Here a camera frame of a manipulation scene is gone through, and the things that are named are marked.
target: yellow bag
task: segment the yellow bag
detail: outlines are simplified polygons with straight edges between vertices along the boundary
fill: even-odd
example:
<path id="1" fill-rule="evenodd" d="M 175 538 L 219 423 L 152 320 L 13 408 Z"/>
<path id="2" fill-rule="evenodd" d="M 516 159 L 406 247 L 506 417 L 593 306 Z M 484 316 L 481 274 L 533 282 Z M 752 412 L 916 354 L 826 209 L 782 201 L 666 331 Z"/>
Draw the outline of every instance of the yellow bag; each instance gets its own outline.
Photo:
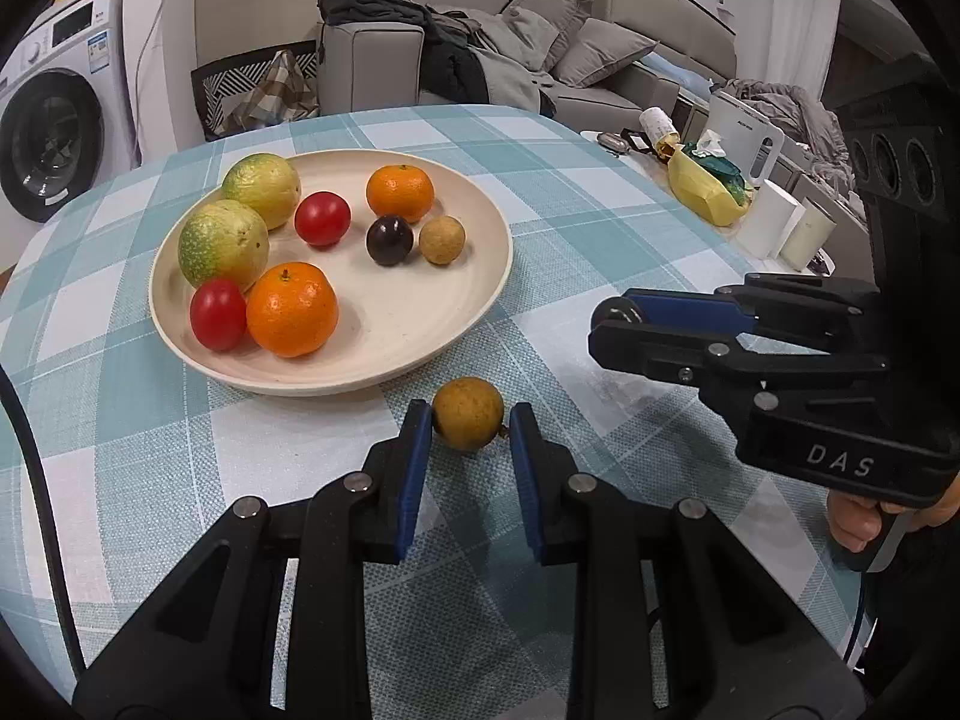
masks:
<path id="1" fill-rule="evenodd" d="M 666 170 L 674 196 L 710 224 L 726 227 L 750 207 L 749 204 L 737 205 L 723 184 L 680 149 L 670 157 Z"/>

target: dark purple grape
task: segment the dark purple grape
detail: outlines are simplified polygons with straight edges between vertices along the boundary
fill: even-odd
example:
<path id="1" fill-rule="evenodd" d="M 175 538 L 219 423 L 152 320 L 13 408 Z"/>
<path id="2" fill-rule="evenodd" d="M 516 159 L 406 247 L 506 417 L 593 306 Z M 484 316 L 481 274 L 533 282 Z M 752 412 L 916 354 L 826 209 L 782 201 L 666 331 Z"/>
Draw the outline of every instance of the dark purple grape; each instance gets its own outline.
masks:
<path id="1" fill-rule="evenodd" d="M 414 231 L 394 214 L 380 217 L 367 230 L 367 252 L 378 265 L 396 265 L 414 247 Z"/>

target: white kettle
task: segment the white kettle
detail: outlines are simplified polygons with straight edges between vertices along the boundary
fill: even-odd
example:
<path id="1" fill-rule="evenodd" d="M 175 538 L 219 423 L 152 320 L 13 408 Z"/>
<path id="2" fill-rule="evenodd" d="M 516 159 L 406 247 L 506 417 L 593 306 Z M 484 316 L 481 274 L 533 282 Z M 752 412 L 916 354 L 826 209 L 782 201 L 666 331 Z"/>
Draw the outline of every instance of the white kettle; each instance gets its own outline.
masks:
<path id="1" fill-rule="evenodd" d="M 771 124 L 764 114 L 757 113 L 726 92 L 714 92 L 710 98 L 710 115 L 704 129 L 712 129 L 720 136 L 720 146 L 726 151 L 727 159 L 740 168 L 744 181 L 749 181 L 755 187 L 770 177 L 776 158 L 784 146 L 782 129 Z M 773 141 L 773 146 L 770 146 L 770 153 L 760 174 L 752 175 L 751 170 L 767 138 Z"/>

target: red tomato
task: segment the red tomato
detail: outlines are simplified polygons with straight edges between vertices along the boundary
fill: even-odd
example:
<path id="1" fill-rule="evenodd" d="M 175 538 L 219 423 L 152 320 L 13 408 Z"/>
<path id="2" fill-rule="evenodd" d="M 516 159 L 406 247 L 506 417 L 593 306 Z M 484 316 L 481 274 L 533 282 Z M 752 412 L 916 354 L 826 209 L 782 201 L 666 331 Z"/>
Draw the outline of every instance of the red tomato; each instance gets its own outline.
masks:
<path id="1" fill-rule="evenodd" d="M 347 201 L 332 191 L 315 191 L 296 206 L 296 234 L 312 247 L 336 244 L 350 226 Z"/>
<path id="2" fill-rule="evenodd" d="M 190 301 L 190 327 L 197 341 L 212 351 L 237 346 L 247 331 L 247 302 L 240 288 L 225 278 L 200 284 Z"/>

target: brown plaid fabric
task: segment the brown plaid fabric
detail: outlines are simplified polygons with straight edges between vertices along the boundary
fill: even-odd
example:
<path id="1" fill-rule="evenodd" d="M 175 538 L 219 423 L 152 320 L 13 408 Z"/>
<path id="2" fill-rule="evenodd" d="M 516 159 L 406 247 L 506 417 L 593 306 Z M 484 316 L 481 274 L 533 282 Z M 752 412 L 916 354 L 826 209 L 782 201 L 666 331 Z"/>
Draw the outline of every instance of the brown plaid fabric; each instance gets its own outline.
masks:
<path id="1" fill-rule="evenodd" d="M 267 74 L 253 89 L 239 95 L 232 111 L 217 127 L 217 134 L 232 135 L 271 127 L 320 114 L 317 96 L 304 79 L 296 57 L 288 49 L 274 56 Z"/>

